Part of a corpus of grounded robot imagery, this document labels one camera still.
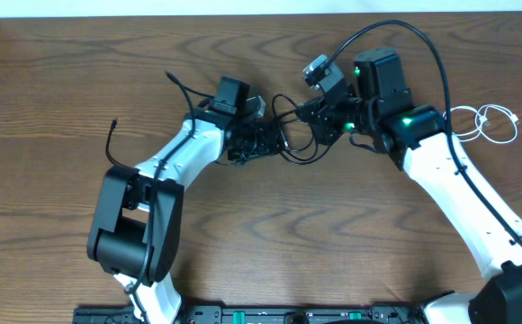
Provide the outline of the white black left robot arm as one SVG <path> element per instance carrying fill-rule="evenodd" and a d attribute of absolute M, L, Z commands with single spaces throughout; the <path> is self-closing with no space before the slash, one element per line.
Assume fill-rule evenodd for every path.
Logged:
<path fill-rule="evenodd" d="M 104 175 L 86 253 L 123 287 L 142 323 L 172 323 L 182 306 L 170 270 L 180 242 L 185 191 L 224 152 L 246 161 L 280 147 L 259 96 L 191 106 L 180 131 L 136 166 Z"/>

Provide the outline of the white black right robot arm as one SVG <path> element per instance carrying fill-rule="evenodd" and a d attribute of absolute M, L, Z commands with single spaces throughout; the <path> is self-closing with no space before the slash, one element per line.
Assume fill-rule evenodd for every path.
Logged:
<path fill-rule="evenodd" d="M 421 304 L 423 323 L 522 323 L 522 220 L 446 133 L 430 104 L 415 105 L 401 63 L 357 61 L 358 94 L 340 69 L 321 56 L 303 71 L 322 91 L 301 117 L 330 144 L 343 132 L 369 135 L 434 200 L 477 264 L 485 285 L 475 294 L 449 292 Z"/>

